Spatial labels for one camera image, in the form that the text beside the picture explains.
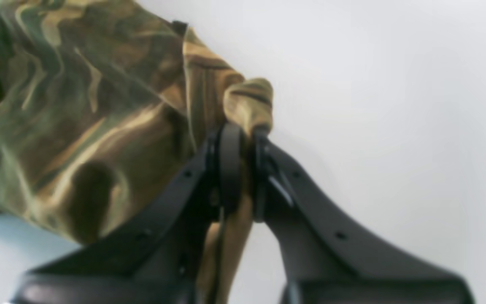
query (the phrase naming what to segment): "camouflage sleeve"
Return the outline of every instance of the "camouflage sleeve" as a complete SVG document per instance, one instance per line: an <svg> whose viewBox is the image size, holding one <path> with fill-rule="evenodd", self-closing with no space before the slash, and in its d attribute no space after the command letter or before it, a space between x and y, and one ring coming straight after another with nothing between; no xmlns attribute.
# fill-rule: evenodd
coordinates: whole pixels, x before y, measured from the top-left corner
<svg viewBox="0 0 486 304"><path fill-rule="evenodd" d="M133 0L0 0L0 210L94 242L154 199L210 130L271 129L272 95Z"/></svg>

